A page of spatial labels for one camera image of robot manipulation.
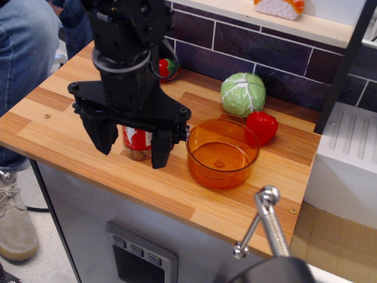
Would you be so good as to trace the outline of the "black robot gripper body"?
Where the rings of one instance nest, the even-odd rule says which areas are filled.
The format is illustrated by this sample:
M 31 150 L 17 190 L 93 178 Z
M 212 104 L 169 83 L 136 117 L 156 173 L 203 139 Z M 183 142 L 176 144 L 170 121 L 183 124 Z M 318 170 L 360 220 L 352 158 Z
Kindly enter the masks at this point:
M 117 125 L 152 133 L 159 129 L 186 133 L 191 112 L 162 90 L 154 54 L 146 51 L 137 61 L 126 64 L 94 50 L 93 64 L 100 80 L 72 82 L 68 91 L 75 103 L 104 109 Z

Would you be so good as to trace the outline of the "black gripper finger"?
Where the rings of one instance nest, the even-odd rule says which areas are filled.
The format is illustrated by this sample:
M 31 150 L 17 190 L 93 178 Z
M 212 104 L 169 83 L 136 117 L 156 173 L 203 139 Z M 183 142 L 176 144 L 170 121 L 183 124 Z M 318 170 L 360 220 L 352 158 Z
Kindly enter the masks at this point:
M 166 167 L 170 152 L 179 140 L 170 129 L 159 129 L 153 133 L 151 141 L 152 166 L 153 169 Z
M 108 112 L 90 104 L 73 104 L 74 113 L 79 114 L 82 124 L 98 151 L 108 155 L 118 138 L 117 123 L 109 118 Z

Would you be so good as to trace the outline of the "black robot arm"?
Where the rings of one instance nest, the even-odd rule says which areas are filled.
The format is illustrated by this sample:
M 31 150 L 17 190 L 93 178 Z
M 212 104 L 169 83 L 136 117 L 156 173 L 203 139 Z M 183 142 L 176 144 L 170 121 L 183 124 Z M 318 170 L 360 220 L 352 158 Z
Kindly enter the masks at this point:
M 151 133 L 153 168 L 166 166 L 174 145 L 187 138 L 191 111 L 161 88 L 158 48 L 173 29 L 163 1 L 83 1 L 94 38 L 98 81 L 68 86 L 74 111 L 94 146 L 108 154 L 123 125 Z

